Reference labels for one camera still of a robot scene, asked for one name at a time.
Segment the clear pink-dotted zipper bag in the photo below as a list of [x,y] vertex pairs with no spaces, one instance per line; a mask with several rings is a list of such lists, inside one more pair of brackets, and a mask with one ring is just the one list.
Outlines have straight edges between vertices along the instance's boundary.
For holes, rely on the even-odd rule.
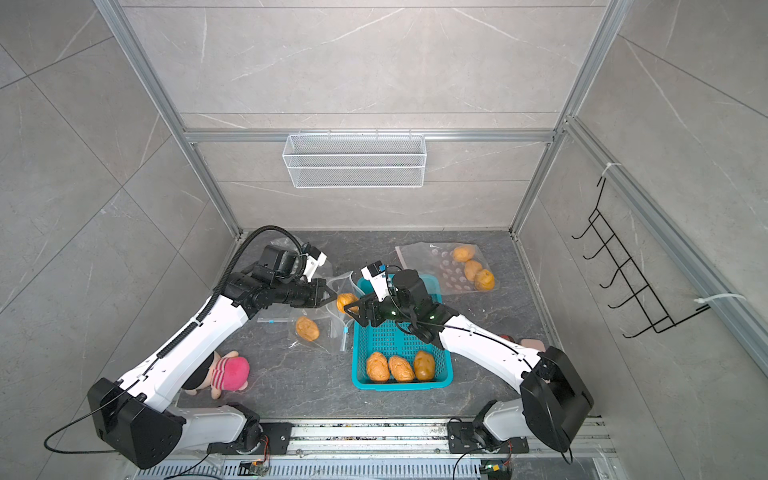
[[453,249],[459,245],[473,245],[476,248],[473,260],[481,262],[484,269],[488,269],[494,274],[480,247],[475,244],[419,242],[396,246],[395,253],[404,269],[413,269],[417,270],[420,274],[434,276],[445,295],[491,292],[496,290],[499,287],[499,281],[495,274],[496,286],[491,291],[477,291],[474,283],[469,282],[465,278],[464,263],[454,261],[451,255]]

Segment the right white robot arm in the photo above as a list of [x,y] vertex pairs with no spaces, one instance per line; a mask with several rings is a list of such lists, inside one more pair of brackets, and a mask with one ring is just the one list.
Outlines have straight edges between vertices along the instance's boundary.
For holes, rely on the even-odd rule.
[[495,374],[518,394],[491,401],[472,422],[478,450],[492,451],[512,438],[533,436],[568,455],[594,399],[568,356],[550,346],[524,346],[489,332],[435,301],[419,274],[389,274],[380,262],[363,268],[372,291],[345,307],[361,327],[393,324],[424,344],[455,353]]

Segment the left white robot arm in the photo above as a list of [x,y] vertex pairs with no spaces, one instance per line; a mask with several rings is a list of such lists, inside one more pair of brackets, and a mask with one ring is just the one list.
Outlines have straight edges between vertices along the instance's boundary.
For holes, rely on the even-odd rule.
[[204,379],[215,351],[233,332],[273,304],[318,308],[335,301],[325,279],[282,281],[272,274],[236,272],[192,318],[146,360],[118,380],[98,380],[88,391],[99,439],[140,469],[181,451],[246,452],[261,435],[259,416],[240,404],[180,409],[176,394]]

